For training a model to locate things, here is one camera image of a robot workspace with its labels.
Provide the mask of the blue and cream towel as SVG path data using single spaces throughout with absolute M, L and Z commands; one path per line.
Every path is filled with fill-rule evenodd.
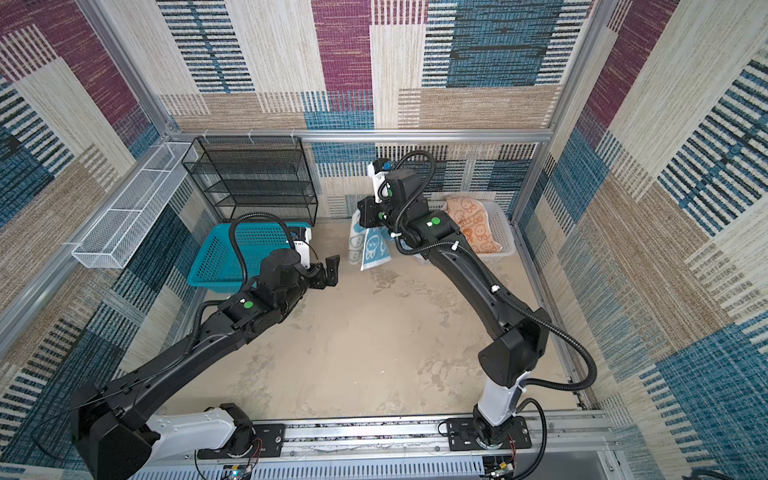
M 355 211 L 350 226 L 349 262 L 359 264 L 365 271 L 381 266 L 391 260 L 390 237 L 385 227 L 363 228 L 361 213 Z

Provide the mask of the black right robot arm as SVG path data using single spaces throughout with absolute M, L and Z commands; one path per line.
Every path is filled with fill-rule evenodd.
M 486 375 L 473 410 L 478 442 L 496 447 L 507 440 L 528 379 L 544 355 L 550 322 L 543 309 L 531 310 L 507 289 L 472 250 L 456 222 L 432 211 L 410 169 L 382 181 L 382 191 L 357 203 L 359 224 L 383 227 L 407 254 L 420 255 L 457 288 L 482 321 L 492 342 L 478 353 Z

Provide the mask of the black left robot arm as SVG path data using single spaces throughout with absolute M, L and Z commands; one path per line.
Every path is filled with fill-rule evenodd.
M 253 423 L 233 403 L 199 414 L 160 415 L 176 392 L 225 356 L 283 322 L 309 289 L 338 283 L 339 256 L 304 267 L 290 248 L 262 260 L 258 276 L 193 331 L 146 364 L 102 388 L 72 396 L 72 443 L 96 479 L 128 479 L 146 463 L 192 451 L 231 457 L 254 448 Z

